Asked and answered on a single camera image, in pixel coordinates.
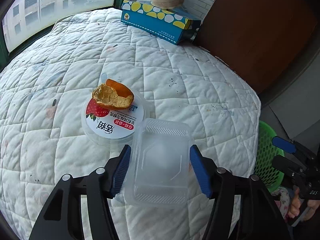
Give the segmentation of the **person's right hand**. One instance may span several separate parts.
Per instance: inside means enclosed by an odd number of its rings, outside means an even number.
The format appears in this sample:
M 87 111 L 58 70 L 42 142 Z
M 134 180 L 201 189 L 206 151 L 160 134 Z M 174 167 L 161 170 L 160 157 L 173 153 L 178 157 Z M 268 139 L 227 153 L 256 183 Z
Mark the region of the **person's right hand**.
M 299 216 L 299 209 L 301 206 L 302 202 L 299 198 L 299 187 L 295 188 L 295 193 L 294 193 L 294 197 L 291 200 L 291 204 L 289 206 L 289 210 L 288 210 L 288 216 L 290 218 L 295 218 L 297 216 Z M 318 209 L 320 205 L 320 201 L 319 200 L 309 200 L 308 201 L 308 207 L 310 207 L 310 210 L 306 213 L 306 215 L 303 217 L 303 221 L 309 220 L 313 217 L 313 215 L 315 214 L 316 210 Z

